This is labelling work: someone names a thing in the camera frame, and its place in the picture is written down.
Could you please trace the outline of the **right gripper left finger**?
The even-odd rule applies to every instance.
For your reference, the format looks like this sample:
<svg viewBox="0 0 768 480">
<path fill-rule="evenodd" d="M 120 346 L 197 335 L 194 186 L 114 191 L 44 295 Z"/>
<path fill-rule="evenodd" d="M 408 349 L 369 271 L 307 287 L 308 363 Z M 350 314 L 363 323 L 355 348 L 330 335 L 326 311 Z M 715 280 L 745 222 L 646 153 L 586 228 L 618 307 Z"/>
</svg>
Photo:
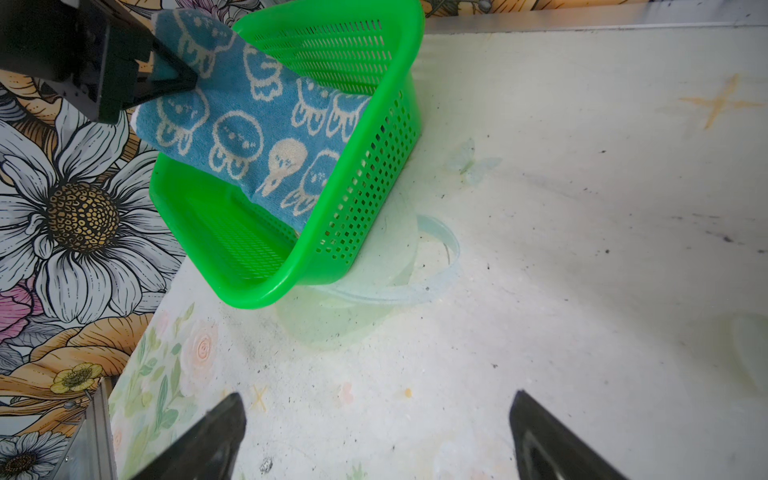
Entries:
<svg viewBox="0 0 768 480">
<path fill-rule="evenodd" d="M 233 392 L 195 423 L 134 479 L 229 480 L 247 426 L 242 397 Z"/>
</svg>

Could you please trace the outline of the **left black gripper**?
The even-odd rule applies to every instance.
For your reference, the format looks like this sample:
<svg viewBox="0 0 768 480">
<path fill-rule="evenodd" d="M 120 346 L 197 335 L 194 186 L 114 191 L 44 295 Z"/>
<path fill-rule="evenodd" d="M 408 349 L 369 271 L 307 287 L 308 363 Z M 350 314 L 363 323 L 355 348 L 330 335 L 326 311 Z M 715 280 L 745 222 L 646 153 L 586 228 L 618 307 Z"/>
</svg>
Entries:
<svg viewBox="0 0 768 480">
<path fill-rule="evenodd" d="M 153 59 L 150 73 L 142 62 Z M 116 1 L 3 1 L 1 68 L 45 80 L 87 119 L 196 87 L 198 74 Z"/>
</svg>

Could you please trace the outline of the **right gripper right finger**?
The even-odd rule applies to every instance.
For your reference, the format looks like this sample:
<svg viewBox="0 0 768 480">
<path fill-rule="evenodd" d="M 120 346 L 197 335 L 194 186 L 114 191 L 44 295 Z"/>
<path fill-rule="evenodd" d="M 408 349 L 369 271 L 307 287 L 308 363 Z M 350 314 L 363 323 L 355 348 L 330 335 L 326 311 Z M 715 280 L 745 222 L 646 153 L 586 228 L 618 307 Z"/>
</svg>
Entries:
<svg viewBox="0 0 768 480">
<path fill-rule="evenodd" d="M 520 479 L 626 479 L 525 390 L 515 394 L 509 424 Z"/>
</svg>

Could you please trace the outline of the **blue white patterned towel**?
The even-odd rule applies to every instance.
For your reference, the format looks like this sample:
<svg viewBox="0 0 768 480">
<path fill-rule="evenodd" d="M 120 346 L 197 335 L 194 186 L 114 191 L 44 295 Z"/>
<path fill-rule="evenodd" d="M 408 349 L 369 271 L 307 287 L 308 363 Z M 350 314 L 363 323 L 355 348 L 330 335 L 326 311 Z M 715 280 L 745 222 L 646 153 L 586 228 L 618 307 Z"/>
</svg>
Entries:
<svg viewBox="0 0 768 480">
<path fill-rule="evenodd" d="M 162 11 L 152 24 L 198 80 L 139 105 L 131 119 L 138 137 L 302 231 L 369 96 L 299 76 L 203 11 Z"/>
</svg>

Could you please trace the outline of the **green plastic basket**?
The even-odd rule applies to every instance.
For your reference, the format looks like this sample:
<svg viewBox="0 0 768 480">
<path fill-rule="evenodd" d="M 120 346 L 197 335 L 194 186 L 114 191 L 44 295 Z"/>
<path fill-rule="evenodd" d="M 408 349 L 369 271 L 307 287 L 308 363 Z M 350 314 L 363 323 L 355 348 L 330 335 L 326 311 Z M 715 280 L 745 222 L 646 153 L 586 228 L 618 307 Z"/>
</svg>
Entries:
<svg viewBox="0 0 768 480">
<path fill-rule="evenodd" d="M 300 232 L 157 150 L 151 199 L 222 301 L 258 309 L 349 271 L 421 132 L 410 70 L 424 24 L 416 1 L 293 1 L 230 27 L 299 76 L 370 102 Z"/>
</svg>

